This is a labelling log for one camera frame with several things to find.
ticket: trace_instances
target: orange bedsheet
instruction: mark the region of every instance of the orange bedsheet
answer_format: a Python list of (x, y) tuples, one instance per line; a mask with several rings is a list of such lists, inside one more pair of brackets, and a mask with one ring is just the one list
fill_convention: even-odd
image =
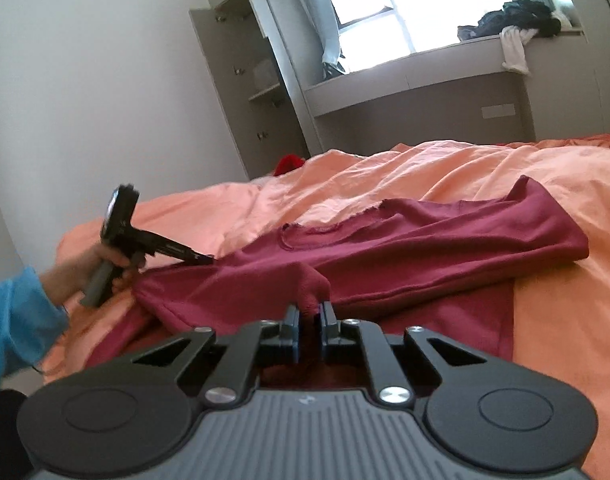
[(578, 139), (545, 139), (538, 142), (510, 142), (509, 144), (499, 144), (508, 148), (520, 148), (521, 146), (536, 146), (543, 148), (560, 148), (561, 146), (600, 146), (610, 149), (610, 134), (598, 134), (589, 137), (579, 137)]
[[(437, 141), (370, 157), (331, 151), (262, 184), (221, 184), (142, 203), (134, 224), (221, 256), (285, 222), (336, 222), (384, 198), (495, 198), (521, 174), (543, 184), (575, 218), (589, 237), (590, 257), (517, 280), (514, 360), (576, 386), (594, 402), (600, 428), (584, 469), (610, 480), (610, 150)], [(67, 234), (58, 259), (90, 245), (99, 227), (100, 220)], [(168, 262), (157, 256), (149, 265)], [(68, 305), (71, 329), (44, 363), (53, 371), (48, 380), (80, 370), (131, 304), (124, 292), (96, 311)]]

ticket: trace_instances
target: blue shirt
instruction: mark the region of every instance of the blue shirt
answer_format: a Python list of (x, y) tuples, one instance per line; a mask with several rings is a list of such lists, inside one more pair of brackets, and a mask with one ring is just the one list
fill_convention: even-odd
[(0, 379), (39, 362), (68, 324), (47, 299), (38, 276), (26, 269), (0, 284)]

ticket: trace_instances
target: wall outlet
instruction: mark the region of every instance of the wall outlet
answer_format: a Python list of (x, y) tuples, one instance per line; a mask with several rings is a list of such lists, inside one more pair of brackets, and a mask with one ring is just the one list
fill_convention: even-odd
[(480, 108), (480, 111), (483, 114), (483, 119), (516, 115), (516, 108), (514, 107), (514, 104), (483, 106)]

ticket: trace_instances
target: red shirt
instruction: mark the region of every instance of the red shirt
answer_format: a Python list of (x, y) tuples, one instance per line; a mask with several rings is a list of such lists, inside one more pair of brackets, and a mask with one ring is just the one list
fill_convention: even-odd
[(212, 266), (146, 272), (136, 306), (88, 365), (135, 340), (150, 344), (195, 326), (232, 334), (281, 319), (290, 303), (307, 333), (326, 300), (338, 319), (376, 321), (387, 333), (422, 325), (511, 359), (513, 278), (587, 256), (579, 226), (526, 176), (495, 200), (384, 200), (331, 226), (285, 225)]

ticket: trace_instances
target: cabinet shelf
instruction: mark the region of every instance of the cabinet shelf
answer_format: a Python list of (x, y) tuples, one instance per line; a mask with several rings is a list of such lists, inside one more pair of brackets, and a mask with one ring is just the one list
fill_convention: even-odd
[(248, 100), (249, 102), (274, 101), (283, 97), (283, 87), (280, 83), (273, 84), (269, 88), (255, 93)]
[(238, 16), (246, 18), (252, 14), (252, 5), (249, 0), (223, 0), (214, 7), (216, 14), (223, 16)]

